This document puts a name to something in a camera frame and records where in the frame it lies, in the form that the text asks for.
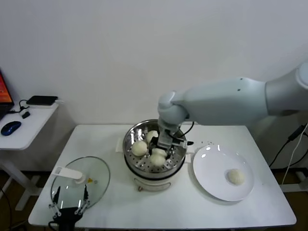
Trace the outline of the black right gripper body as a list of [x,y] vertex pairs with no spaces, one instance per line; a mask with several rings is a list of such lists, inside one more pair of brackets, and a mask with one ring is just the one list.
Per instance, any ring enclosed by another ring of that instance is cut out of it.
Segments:
[[162,137],[152,137],[149,144],[154,144],[155,148],[152,150],[152,154],[154,153],[155,149],[163,150],[166,154],[172,146],[173,139],[168,136]]

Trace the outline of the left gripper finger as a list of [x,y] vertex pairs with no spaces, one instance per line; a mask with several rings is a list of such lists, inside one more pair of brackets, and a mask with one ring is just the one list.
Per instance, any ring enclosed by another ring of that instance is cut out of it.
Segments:
[[60,212],[60,209],[58,207],[58,200],[59,200],[60,190],[61,190],[61,187],[59,186],[57,188],[56,193],[54,194],[54,196],[52,198],[52,203],[49,204],[49,209],[51,209],[54,212],[53,217],[59,217],[59,216],[62,215],[62,213]]
[[89,193],[88,193],[88,188],[86,184],[84,186],[83,200],[80,203],[80,206],[78,207],[78,209],[75,211],[75,215],[83,215],[83,213],[89,206],[90,206],[90,200],[89,200]]

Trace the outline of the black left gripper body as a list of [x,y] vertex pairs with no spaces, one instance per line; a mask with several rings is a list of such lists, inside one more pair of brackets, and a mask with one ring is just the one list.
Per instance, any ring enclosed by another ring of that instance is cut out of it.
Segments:
[[67,207],[59,210],[60,218],[82,218],[83,214],[78,207]]

